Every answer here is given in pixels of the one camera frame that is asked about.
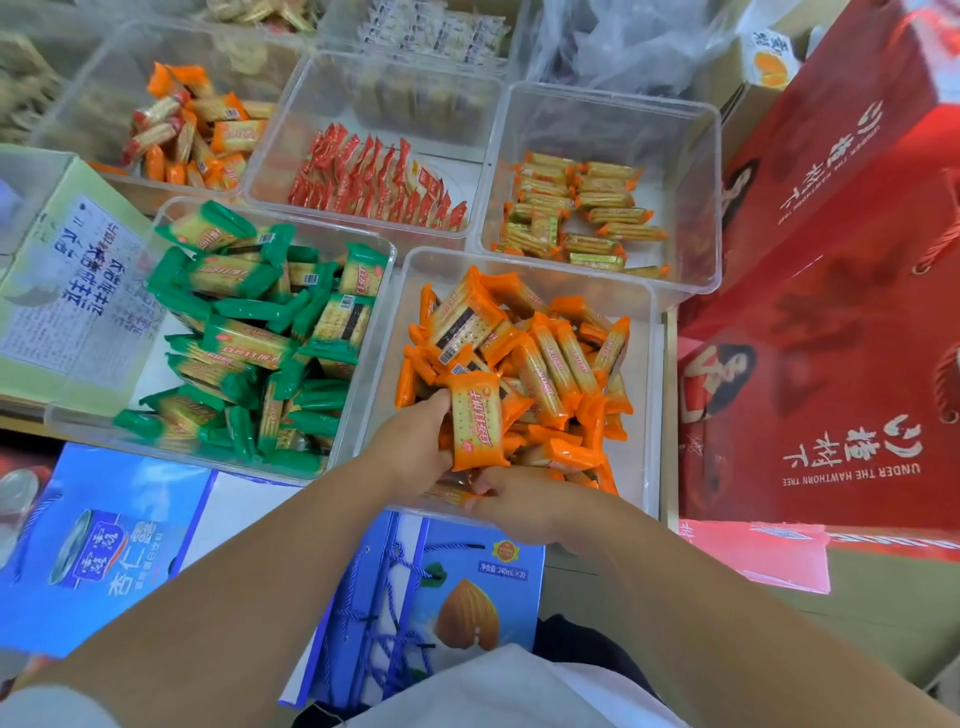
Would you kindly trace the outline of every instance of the white shirt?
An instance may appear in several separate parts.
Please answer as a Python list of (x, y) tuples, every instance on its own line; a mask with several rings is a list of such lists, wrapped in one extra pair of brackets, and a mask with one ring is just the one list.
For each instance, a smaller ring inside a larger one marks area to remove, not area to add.
[[(445, 670), (348, 722), (350, 728), (683, 728), (649, 692), (615, 672), (554, 664), (516, 645)], [(4, 728), (123, 728), (97, 703), (68, 688), (40, 686), (0, 703)]]

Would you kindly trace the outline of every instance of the hand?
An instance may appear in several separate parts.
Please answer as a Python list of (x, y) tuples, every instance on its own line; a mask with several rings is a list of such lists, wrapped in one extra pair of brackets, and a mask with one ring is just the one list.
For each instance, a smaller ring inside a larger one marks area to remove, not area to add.
[(586, 527), (588, 516), (596, 513), (609, 498), (582, 485), (560, 482), (543, 474), (542, 468), (487, 468), (473, 492), (495, 493), (471, 498), (465, 510), (479, 521), (488, 521), (522, 544), (540, 546), (576, 541), (578, 529)]
[(406, 503), (426, 493), (453, 466), (453, 455), (440, 450), (438, 440), (450, 393), (442, 389), (427, 401), (404, 407), (380, 426), (364, 456), (387, 473), (392, 503)]

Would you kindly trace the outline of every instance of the clear plastic bin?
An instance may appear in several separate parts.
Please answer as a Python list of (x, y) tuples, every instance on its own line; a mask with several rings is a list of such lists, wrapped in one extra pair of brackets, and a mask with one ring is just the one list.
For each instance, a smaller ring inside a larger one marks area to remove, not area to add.
[[(589, 91), (547, 84), (513, 84), (502, 105), (491, 161), (492, 184), (483, 230), (488, 251), (500, 238), (503, 206), (513, 199), (513, 165), (528, 151), (578, 161), (644, 167), (632, 192), (653, 209), (650, 225), (667, 230), (662, 243), (628, 243), (628, 267), (670, 265), (650, 280), (661, 309), (720, 284), (720, 118), (714, 107), (687, 101)], [(584, 232), (589, 232), (589, 225)], [(562, 262), (552, 266), (568, 268)], [(604, 271), (607, 280), (638, 280)]]
[(445, 61), (414, 51), (396, 51), (386, 46), (364, 44), (360, 37), (361, 26), (368, 20), (371, 6), (374, 4), (373, 0), (330, 0), (326, 14), (317, 27), (321, 45), (334, 50), (369, 49), (379, 53), (396, 54), (406, 61), (453, 72), (493, 76), (505, 83), (519, 77), (517, 49), (521, 39), (530, 32), (533, 15), (532, 0), (446, 0), (447, 9), (451, 11), (506, 18), (506, 23), (512, 30), (501, 43), (500, 57), (486, 65)]
[[(463, 250), (479, 225), (477, 209), (492, 167), (486, 156), (503, 84), (491, 78), (415, 66), (370, 54), (322, 51), (310, 61), (287, 108), (252, 162), (244, 195), (294, 215), (318, 216), (378, 232), (396, 245), (399, 260), (417, 246)], [(460, 231), (436, 231), (354, 215), (287, 205), (294, 178), (317, 131), (341, 122), (364, 138), (378, 136), (439, 174), (452, 204), (468, 204)]]
[[(197, 198), (178, 197), (170, 200), (160, 210), (155, 219), (155, 226), (165, 225), (173, 220), (194, 212), (204, 200)], [(368, 323), (368, 333), (360, 351), (359, 362), (352, 384), (348, 391), (344, 406), (345, 417), (341, 420), (340, 429), (330, 451), (329, 468), (335, 467), (342, 457), (350, 458), (356, 448), (355, 439), (348, 434), (345, 419), (354, 409), (363, 410), (366, 406), (367, 388), (359, 386), (360, 372), (368, 367), (368, 361), (375, 362), (382, 348), (382, 340), (371, 336), (378, 326), (380, 317), (385, 316), (388, 309), (383, 303), (385, 292), (391, 282), (391, 274), (396, 259), (396, 249), (379, 235), (346, 228), (343, 226), (322, 222), (319, 220), (293, 219), (286, 215), (276, 214), (264, 210), (254, 210), (248, 207), (237, 206), (236, 211), (250, 220), (256, 226), (289, 223), (297, 229), (295, 242), (297, 245), (306, 245), (321, 252), (323, 259), (331, 259), (347, 251), (348, 242), (363, 242), (380, 253), (390, 256), (381, 283), (381, 293), (377, 296), (376, 305)], [(144, 242), (143, 258), (140, 270), (137, 272), (142, 295), (151, 301), (153, 297), (142, 287), (142, 283), (150, 275), (156, 261), (170, 243), (159, 235), (153, 235)], [(47, 407), (44, 422), (61, 433), (64, 439), (86, 442), (108, 448), (123, 449), (138, 452), (144, 455), (160, 457), (167, 460), (176, 460), (182, 463), (201, 465), (206, 468), (217, 468), (234, 473), (251, 475), (268, 475), (274, 479), (296, 481), (302, 475), (290, 473), (277, 466), (266, 463), (250, 464), (240, 458), (210, 460), (190, 452), (178, 452), (164, 447), (145, 445), (133, 433), (112, 424), (113, 417), (124, 408), (144, 409), (138, 404), (143, 397), (155, 392), (180, 386), (182, 381), (167, 366), (164, 354), (170, 351), (164, 336), (173, 333), (189, 333), (173, 314), (165, 308), (156, 306), (156, 313), (149, 320), (137, 322), (143, 328), (144, 335), (136, 343), (137, 351), (111, 351), (110, 341), (115, 337), (119, 327), (129, 323), (129, 317), (121, 306), (113, 305), (104, 312), (96, 324), (91, 327), (83, 344), (83, 349), (77, 357), (73, 371), (63, 385), (61, 396), (55, 397)], [(117, 378), (116, 389), (110, 396), (103, 396), (103, 389), (97, 390), (96, 398), (84, 399), (81, 386), (89, 382), (92, 377), (104, 376), (109, 367), (116, 368), (115, 362), (123, 360), (123, 376)], [(70, 407), (62, 406), (69, 393)]]
[[(279, 112), (288, 82), (300, 71), (302, 54), (296, 42), (244, 28), (198, 26), (176, 20), (130, 23), (104, 43), (47, 114), (30, 144), (76, 152), (83, 159), (104, 164), (119, 164), (130, 138), (131, 114), (155, 100), (147, 92), (155, 61), (201, 65), (218, 92), (234, 91), (241, 99), (277, 102)], [(177, 195), (224, 200), (240, 191), (239, 185), (212, 193), (138, 177), (105, 174), (104, 178), (151, 217)]]
[[(474, 255), (434, 248), (411, 252), (400, 279), (393, 285), (395, 298), (386, 302), (392, 318), (381, 322), (385, 346), (376, 368), (363, 373), (357, 370), (361, 382), (372, 384), (369, 409), (363, 416), (356, 440), (357, 452), (395, 412), (394, 394), (403, 363), (403, 347), (410, 343), (407, 328), (417, 323), (420, 316), (420, 289), (430, 283), (442, 298), (471, 265), (488, 275), (519, 273), (523, 281), (548, 302), (576, 291), (601, 315), (612, 319), (630, 317), (630, 343), (620, 372), (635, 414), (622, 418), (629, 441), (606, 440), (604, 452), (610, 458), (620, 495), (656, 516), (660, 482), (660, 398), (656, 393), (661, 387), (662, 360), (652, 342), (660, 317), (653, 290), (633, 279), (603, 279), (576, 268), (561, 269), (515, 256)], [(427, 516), (463, 517), (459, 508), (427, 498), (409, 510)]]
[[(104, 26), (77, 8), (62, 3), (0, 0), (0, 17), (5, 32), (26, 36), (60, 76), (63, 81), (60, 94), (107, 35)], [(28, 133), (24, 133), (22, 139), (0, 135), (0, 142), (22, 143), (27, 138)]]

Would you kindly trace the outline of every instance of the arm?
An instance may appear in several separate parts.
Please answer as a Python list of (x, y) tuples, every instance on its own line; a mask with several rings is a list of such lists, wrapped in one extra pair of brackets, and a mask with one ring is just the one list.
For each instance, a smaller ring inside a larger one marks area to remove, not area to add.
[(522, 543), (559, 541), (616, 587), (635, 654), (696, 726), (960, 725), (882, 663), (620, 498), (531, 469), (490, 469), (475, 518)]
[(451, 465), (446, 390), (104, 627), (33, 684), (66, 685), (124, 728), (265, 725), (371, 521)]

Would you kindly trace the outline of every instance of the snack pile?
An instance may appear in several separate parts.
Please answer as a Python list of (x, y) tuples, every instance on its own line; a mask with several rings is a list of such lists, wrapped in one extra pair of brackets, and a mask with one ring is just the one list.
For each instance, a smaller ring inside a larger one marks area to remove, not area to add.
[(347, 243), (321, 261), (293, 226), (257, 229), (215, 202), (156, 232), (177, 245), (147, 287), (193, 331), (166, 339), (183, 385), (114, 423), (169, 449), (321, 472), (389, 258)]
[(485, 65), (500, 56), (510, 32), (507, 18), (455, 12), (442, 0), (379, 0), (357, 30), (363, 46)]
[(197, 65), (154, 63), (147, 90), (156, 102), (133, 113), (120, 167), (90, 166), (200, 189), (236, 187), (276, 104), (221, 94)]
[(26, 144), (63, 79), (21, 33), (0, 31), (0, 143)]
[(514, 200), (504, 205), (492, 250), (644, 278), (669, 273), (666, 265), (626, 267), (624, 246), (667, 238), (663, 228), (647, 225), (654, 211), (635, 206), (631, 192), (641, 168), (527, 152), (515, 170)]
[(409, 334), (395, 404), (450, 390), (440, 447), (454, 473), (518, 464), (617, 493), (603, 444), (627, 439), (634, 411), (619, 373), (630, 319), (611, 324), (580, 296), (547, 305), (518, 274), (471, 266), (442, 301), (423, 287)]
[(343, 124), (317, 132), (287, 203), (443, 231), (458, 231), (467, 215), (467, 202), (450, 206), (443, 179), (411, 156), (406, 139), (386, 149)]
[(194, 19), (255, 25), (274, 33), (316, 33), (323, 14), (317, 0), (206, 0)]

